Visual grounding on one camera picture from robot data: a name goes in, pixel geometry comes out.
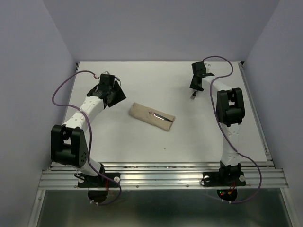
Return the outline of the pink handled fork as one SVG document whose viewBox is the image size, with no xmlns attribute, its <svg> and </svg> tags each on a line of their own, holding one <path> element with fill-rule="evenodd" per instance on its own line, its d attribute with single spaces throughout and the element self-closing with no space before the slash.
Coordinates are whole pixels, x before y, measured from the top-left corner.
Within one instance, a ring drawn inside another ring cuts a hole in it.
<svg viewBox="0 0 303 227">
<path fill-rule="evenodd" d="M 197 94 L 197 90 L 195 90 L 195 91 L 193 92 L 193 94 L 191 95 L 190 99 L 191 99 L 191 100 L 194 100 L 195 97 L 196 97 L 196 94 Z"/>
</svg>

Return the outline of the beige cloth napkin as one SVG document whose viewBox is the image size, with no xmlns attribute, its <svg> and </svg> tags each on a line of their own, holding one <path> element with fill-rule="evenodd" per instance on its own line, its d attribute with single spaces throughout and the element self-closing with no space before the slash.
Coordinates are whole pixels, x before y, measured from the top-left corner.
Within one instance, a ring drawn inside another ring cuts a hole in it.
<svg viewBox="0 0 303 227">
<path fill-rule="evenodd" d="M 150 114 L 149 111 L 154 111 L 154 112 L 172 120 L 173 122 L 168 122 L 168 121 L 158 119 L 158 118 L 154 117 L 152 114 Z M 141 105 L 139 103 L 133 103 L 131 105 L 131 107 L 129 109 L 129 115 L 135 119 L 148 123 L 152 126 L 158 127 L 165 131 L 170 131 L 170 129 L 175 121 L 175 118 L 176 118 L 173 115 L 152 109 L 150 107 Z"/>
</svg>

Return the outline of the pink handled knife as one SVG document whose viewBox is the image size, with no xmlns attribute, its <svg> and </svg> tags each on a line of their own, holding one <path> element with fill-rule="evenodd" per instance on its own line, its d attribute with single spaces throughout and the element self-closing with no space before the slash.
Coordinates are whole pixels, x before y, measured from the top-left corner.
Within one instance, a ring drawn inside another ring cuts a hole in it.
<svg viewBox="0 0 303 227">
<path fill-rule="evenodd" d="M 164 120 L 164 121 L 168 121 L 168 122 L 173 122 L 172 120 L 154 112 L 154 111 L 149 111 L 150 114 L 152 114 L 154 117 L 158 118 L 158 119 L 161 119 L 161 120 Z"/>
</svg>

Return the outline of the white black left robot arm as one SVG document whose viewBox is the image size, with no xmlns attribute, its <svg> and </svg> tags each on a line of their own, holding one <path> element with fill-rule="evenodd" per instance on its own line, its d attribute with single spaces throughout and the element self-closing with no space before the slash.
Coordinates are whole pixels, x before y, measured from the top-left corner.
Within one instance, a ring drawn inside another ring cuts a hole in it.
<svg viewBox="0 0 303 227">
<path fill-rule="evenodd" d="M 90 157 L 92 146 L 91 123 L 107 107 L 126 99 L 120 83 L 100 82 L 92 88 L 80 107 L 70 105 L 76 112 L 62 125 L 51 130 L 51 160 L 72 166 L 89 176 L 94 186 L 105 182 L 104 166 Z"/>
</svg>

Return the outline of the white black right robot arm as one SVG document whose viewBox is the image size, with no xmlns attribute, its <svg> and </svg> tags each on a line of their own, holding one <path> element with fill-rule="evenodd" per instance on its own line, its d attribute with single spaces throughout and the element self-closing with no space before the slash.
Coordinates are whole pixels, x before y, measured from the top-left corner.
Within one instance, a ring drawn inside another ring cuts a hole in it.
<svg viewBox="0 0 303 227">
<path fill-rule="evenodd" d="M 240 124 L 245 116 L 242 90 L 216 80 L 212 73 L 201 71 L 193 74 L 190 88 L 194 91 L 191 100 L 195 99 L 198 91 L 206 89 L 210 92 L 215 118 L 223 134 L 218 180 L 222 184 L 229 184 L 235 179 L 234 172 L 241 168 L 239 155 L 234 148 L 238 144 Z"/>
</svg>

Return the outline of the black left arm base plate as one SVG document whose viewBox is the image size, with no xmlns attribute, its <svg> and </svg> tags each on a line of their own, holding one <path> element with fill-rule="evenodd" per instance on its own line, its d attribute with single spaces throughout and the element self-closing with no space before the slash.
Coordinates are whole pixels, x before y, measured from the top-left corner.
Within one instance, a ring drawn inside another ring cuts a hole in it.
<svg viewBox="0 0 303 227">
<path fill-rule="evenodd" d="M 118 185 L 112 181 L 109 181 L 101 176 L 88 176 L 84 174 L 75 174 L 78 179 L 79 188 L 118 188 Z"/>
</svg>

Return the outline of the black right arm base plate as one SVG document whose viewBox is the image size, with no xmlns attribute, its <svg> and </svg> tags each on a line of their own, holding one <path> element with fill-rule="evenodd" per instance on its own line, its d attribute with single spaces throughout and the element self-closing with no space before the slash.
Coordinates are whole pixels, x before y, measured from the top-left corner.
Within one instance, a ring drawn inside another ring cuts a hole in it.
<svg viewBox="0 0 303 227">
<path fill-rule="evenodd" d="M 205 187 L 246 186 L 243 172 L 231 175 L 221 175 L 219 172 L 203 172 L 200 184 Z"/>
</svg>

